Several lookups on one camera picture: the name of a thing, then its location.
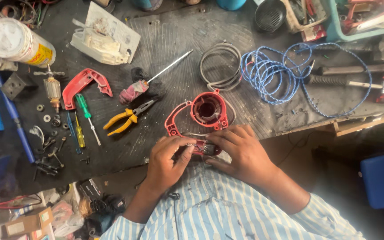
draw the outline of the shirt sleeve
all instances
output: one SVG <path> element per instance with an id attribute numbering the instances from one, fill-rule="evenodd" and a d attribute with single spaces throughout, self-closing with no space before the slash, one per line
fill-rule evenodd
<path id="1" fill-rule="evenodd" d="M 349 221 L 340 216 L 339 211 L 315 194 L 300 212 L 290 215 L 308 232 L 330 239 L 360 239 L 362 233 L 355 230 Z"/>
<path id="2" fill-rule="evenodd" d="M 114 239 L 139 239 L 146 224 L 132 222 L 123 216 L 112 224 L 112 226 L 102 234 L 101 240 Z"/>

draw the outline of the screwdriver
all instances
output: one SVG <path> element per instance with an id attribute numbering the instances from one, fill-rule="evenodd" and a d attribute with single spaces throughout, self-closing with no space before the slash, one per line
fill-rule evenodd
<path id="1" fill-rule="evenodd" d="M 75 119 L 76 119 L 76 137 L 78 138 L 79 147 L 85 147 L 84 135 L 82 134 L 82 127 L 79 125 L 78 117 L 76 116 L 75 111 Z"/>
<path id="2" fill-rule="evenodd" d="M 90 119 L 91 118 L 91 114 L 88 111 L 88 106 L 87 106 L 87 103 L 85 102 L 84 96 L 82 94 L 76 94 L 75 97 L 76 97 L 76 100 L 79 103 L 79 106 L 82 108 L 82 111 L 84 112 L 84 117 L 87 118 L 88 122 L 90 123 L 91 130 L 93 130 L 94 136 L 96 137 L 96 140 L 97 140 L 97 144 L 100 146 L 101 143 L 100 143 L 99 137 L 96 134 L 96 131 L 94 130 L 94 126 L 91 123 L 91 119 Z"/>
<path id="3" fill-rule="evenodd" d="M 140 80 L 133 84 L 131 84 L 127 89 L 123 89 L 120 93 L 120 103 L 122 105 L 128 105 L 133 100 L 135 100 L 138 96 L 140 96 L 142 93 L 146 92 L 149 89 L 149 83 L 156 79 L 157 76 L 161 75 L 163 72 L 165 72 L 168 68 L 176 64 L 178 61 L 182 60 L 184 57 L 188 56 L 191 52 L 185 53 L 183 56 L 179 57 L 176 61 L 168 65 L 168 67 L 164 68 L 164 70 L 160 71 L 157 75 L 155 75 L 153 78 L 151 78 L 149 81 L 146 80 Z"/>

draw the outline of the striped shirt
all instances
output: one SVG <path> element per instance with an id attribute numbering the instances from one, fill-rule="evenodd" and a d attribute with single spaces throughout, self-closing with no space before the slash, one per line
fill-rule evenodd
<path id="1" fill-rule="evenodd" d="M 216 158 L 231 161 L 225 152 Z M 190 161 L 168 192 L 146 224 L 121 216 L 100 239 L 364 239 L 315 194 L 303 210 L 287 215 L 248 184 L 203 161 Z"/>

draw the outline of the spray can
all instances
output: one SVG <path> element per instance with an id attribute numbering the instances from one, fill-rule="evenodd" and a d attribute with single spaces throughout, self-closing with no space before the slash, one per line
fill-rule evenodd
<path id="1" fill-rule="evenodd" d="M 56 50 L 18 20 L 1 18 L 0 58 L 46 68 L 54 63 Z"/>

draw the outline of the blue twisted wire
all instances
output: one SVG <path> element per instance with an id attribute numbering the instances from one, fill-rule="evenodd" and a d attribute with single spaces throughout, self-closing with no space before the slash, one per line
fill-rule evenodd
<path id="1" fill-rule="evenodd" d="M 370 87 L 368 88 L 364 98 L 351 110 L 335 115 L 327 115 L 319 110 L 317 105 L 312 101 L 308 90 L 306 89 L 304 79 L 311 73 L 311 66 L 305 66 L 302 68 L 312 57 L 312 50 L 317 48 L 318 46 L 323 45 L 334 45 L 337 46 L 340 50 L 343 50 L 352 56 L 354 56 L 358 61 L 364 66 L 364 69 L 368 73 L 368 77 L 370 78 Z M 305 50 L 309 50 L 308 58 L 302 62 L 301 64 L 296 64 L 293 62 L 288 56 L 287 53 L 294 47 L 300 46 L 300 50 L 295 52 L 302 52 Z M 282 56 L 282 62 L 271 60 L 266 54 L 262 52 L 262 50 L 269 50 L 272 52 L 276 52 Z M 246 67 L 247 63 L 253 60 L 253 67 Z M 289 61 L 293 66 L 287 67 L 287 61 Z M 305 43 L 297 43 L 291 45 L 284 53 L 280 52 L 276 49 L 270 48 L 268 46 L 261 46 L 255 51 L 245 53 L 241 58 L 241 73 L 242 77 L 245 81 L 249 82 L 253 88 L 259 91 L 260 97 L 264 102 L 269 104 L 281 104 L 289 101 L 299 89 L 299 86 L 302 86 L 302 89 L 306 95 L 306 98 L 313 106 L 314 110 L 323 115 L 324 117 L 340 117 L 351 114 L 357 107 L 361 105 L 362 102 L 365 101 L 368 94 L 371 90 L 372 78 L 371 73 L 369 72 L 367 65 L 360 59 L 356 54 L 351 51 L 348 51 L 338 44 L 335 43 L 322 43 L 309 45 Z M 277 76 L 279 82 L 273 91 L 269 91 L 266 89 L 266 86 L 271 83 L 274 77 Z M 287 89 L 283 96 L 276 98 L 274 94 L 280 89 L 282 82 L 287 82 Z"/>

